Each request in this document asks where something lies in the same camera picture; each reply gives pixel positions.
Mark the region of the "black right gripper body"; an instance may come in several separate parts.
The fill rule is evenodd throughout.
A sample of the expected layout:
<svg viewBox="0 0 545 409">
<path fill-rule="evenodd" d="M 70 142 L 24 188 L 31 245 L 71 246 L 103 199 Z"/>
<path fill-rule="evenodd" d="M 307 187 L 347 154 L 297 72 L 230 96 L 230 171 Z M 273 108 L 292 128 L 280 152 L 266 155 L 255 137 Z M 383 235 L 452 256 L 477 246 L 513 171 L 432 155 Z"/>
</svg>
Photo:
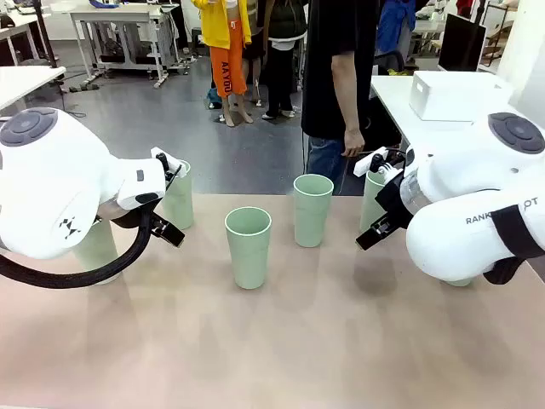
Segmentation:
<svg viewBox="0 0 545 409">
<path fill-rule="evenodd" d="M 405 207 L 400 194 L 403 180 L 404 176 L 397 174 L 376 195 L 376 202 L 384 210 L 379 221 L 386 221 L 393 227 L 407 227 L 411 221 L 411 213 Z"/>
</svg>

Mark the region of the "person's left hand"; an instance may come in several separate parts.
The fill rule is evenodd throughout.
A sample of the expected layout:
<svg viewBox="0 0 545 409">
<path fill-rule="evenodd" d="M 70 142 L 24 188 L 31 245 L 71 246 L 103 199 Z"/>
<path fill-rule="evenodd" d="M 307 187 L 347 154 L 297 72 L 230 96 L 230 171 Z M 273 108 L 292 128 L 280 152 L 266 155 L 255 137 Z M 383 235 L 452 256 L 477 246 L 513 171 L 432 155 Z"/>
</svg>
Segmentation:
<svg viewBox="0 0 545 409">
<path fill-rule="evenodd" d="M 364 137 L 359 128 L 346 128 L 344 133 L 344 151 L 341 154 L 345 158 L 359 156 L 364 150 Z"/>
</svg>

